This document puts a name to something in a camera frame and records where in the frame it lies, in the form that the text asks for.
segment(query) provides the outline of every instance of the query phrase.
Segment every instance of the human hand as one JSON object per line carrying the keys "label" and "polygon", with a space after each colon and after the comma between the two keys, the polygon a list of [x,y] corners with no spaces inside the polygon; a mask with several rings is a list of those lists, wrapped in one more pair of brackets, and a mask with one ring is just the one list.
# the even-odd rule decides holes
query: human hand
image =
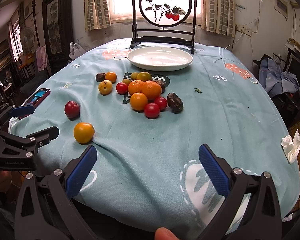
{"label": "human hand", "polygon": [[154,240],[179,240],[179,239],[167,228],[158,228],[154,234]]}
{"label": "human hand", "polygon": [[11,171],[0,171],[0,192],[7,192],[11,185]]}

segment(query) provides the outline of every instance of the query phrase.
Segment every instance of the smartphone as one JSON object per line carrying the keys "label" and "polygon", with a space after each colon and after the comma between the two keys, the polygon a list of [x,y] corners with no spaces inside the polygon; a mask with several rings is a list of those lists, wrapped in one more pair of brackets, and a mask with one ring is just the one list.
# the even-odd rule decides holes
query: smartphone
{"label": "smartphone", "polygon": [[[28,101],[24,104],[26,105],[33,105],[34,108],[37,108],[39,104],[48,96],[50,95],[51,91],[47,88],[40,88],[36,93],[34,93]],[[18,119],[21,120],[22,118],[25,118],[28,115],[19,116]]]}

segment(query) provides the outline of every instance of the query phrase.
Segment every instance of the red tomato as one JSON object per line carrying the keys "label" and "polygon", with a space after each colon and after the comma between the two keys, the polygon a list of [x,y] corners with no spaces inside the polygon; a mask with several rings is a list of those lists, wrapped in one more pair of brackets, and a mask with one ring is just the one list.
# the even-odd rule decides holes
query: red tomato
{"label": "red tomato", "polygon": [[124,95],[126,92],[128,92],[128,85],[120,82],[116,85],[115,89],[117,90],[118,94]]}
{"label": "red tomato", "polygon": [[155,103],[147,104],[143,111],[145,112],[145,116],[148,118],[157,118],[160,114],[160,108]]}
{"label": "red tomato", "polygon": [[154,100],[154,103],[157,104],[160,108],[160,110],[166,109],[168,106],[167,100],[164,97],[158,97]]}
{"label": "red tomato", "polygon": [[172,15],[172,20],[174,20],[174,21],[179,20],[179,18],[180,18],[180,15],[178,15],[178,14],[176,14],[176,13],[174,13],[174,14]]}
{"label": "red tomato", "polygon": [[80,115],[80,106],[74,101],[69,101],[65,106],[65,114],[68,118],[78,117]]}
{"label": "red tomato", "polygon": [[172,18],[172,12],[166,12],[166,17],[168,19],[171,19]]}

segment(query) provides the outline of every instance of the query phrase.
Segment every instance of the pile of fruit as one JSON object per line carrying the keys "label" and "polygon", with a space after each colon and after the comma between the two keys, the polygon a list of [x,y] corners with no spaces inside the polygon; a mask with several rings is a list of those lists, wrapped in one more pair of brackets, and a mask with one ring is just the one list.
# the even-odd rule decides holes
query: pile of fruit
{"label": "pile of fruit", "polygon": [[[165,84],[161,80],[153,81],[148,72],[134,72],[131,79],[123,79],[116,85],[118,94],[125,95],[127,92],[131,95],[130,105],[135,111],[144,111],[148,118],[157,118],[160,111],[169,107],[174,113],[180,113],[183,109],[181,99],[175,94],[170,93],[167,99],[161,97],[165,90]],[[96,80],[100,82],[99,92],[102,95],[108,95],[112,91],[112,84],[117,80],[114,72],[98,73]]]}
{"label": "pile of fruit", "polygon": [[[118,94],[129,93],[130,105],[135,111],[143,111],[145,116],[154,119],[169,106],[173,113],[180,113],[183,109],[181,99],[175,93],[169,93],[167,99],[161,94],[165,90],[165,84],[161,80],[153,81],[148,72],[132,73],[131,79],[123,79],[116,85]],[[99,73],[96,81],[100,82],[98,89],[101,95],[109,95],[112,91],[112,84],[117,80],[114,72]],[[80,116],[80,106],[74,101],[69,101],[65,105],[65,114],[70,120]],[[95,130],[90,123],[80,122],[74,127],[74,138],[81,144],[88,143]]]}

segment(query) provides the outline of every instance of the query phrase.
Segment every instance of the blue gripper pad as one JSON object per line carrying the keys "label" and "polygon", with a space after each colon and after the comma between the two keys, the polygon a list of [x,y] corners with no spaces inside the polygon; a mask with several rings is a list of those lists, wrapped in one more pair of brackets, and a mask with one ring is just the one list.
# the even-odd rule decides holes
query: blue gripper pad
{"label": "blue gripper pad", "polygon": [[82,185],[96,161],[97,150],[91,146],[66,181],[66,195],[69,199],[79,194]]}
{"label": "blue gripper pad", "polygon": [[28,114],[33,114],[34,110],[35,110],[35,108],[33,105],[18,106],[18,107],[14,107],[11,109],[10,116],[19,117],[19,116],[24,116],[24,115],[28,115]]}
{"label": "blue gripper pad", "polygon": [[229,178],[204,145],[199,148],[199,160],[218,194],[227,197],[230,194]]}

